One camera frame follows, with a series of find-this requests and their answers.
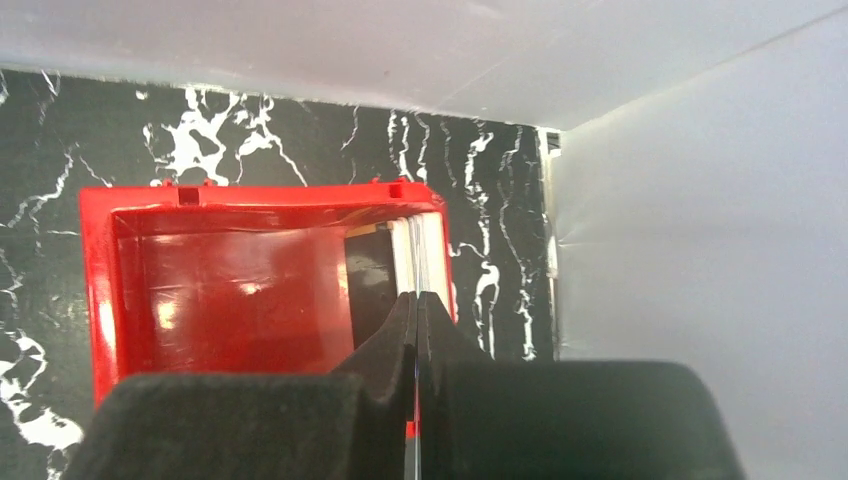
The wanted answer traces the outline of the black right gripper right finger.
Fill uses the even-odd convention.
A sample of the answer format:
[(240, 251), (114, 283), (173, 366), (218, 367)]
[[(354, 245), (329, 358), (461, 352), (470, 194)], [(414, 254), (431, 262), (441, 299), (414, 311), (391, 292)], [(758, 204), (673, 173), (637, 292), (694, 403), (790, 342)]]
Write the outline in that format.
[(495, 360), (417, 299), (425, 479), (741, 479), (713, 395), (651, 360)]

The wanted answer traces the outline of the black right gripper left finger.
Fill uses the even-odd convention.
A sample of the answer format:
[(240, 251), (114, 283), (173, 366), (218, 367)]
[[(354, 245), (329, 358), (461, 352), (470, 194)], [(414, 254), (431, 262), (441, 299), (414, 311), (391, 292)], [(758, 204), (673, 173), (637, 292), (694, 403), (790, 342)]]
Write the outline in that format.
[(323, 375), (151, 374), (99, 407), (68, 479), (401, 479), (417, 297)]

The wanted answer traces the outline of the red plastic bin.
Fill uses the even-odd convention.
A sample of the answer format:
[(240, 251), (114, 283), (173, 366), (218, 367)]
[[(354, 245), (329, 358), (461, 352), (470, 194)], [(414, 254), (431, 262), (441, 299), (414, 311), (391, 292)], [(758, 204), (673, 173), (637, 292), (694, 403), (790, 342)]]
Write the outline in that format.
[(344, 240), (443, 215), (427, 185), (86, 187), (93, 398), (146, 373), (323, 374), (354, 350)]

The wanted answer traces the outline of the white striped credit card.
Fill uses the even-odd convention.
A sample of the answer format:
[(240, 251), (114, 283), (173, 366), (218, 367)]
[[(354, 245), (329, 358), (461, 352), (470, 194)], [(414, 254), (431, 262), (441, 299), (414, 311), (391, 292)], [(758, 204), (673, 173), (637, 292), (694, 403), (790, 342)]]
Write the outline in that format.
[(427, 212), (388, 222), (396, 290), (433, 292), (453, 314), (443, 215)]

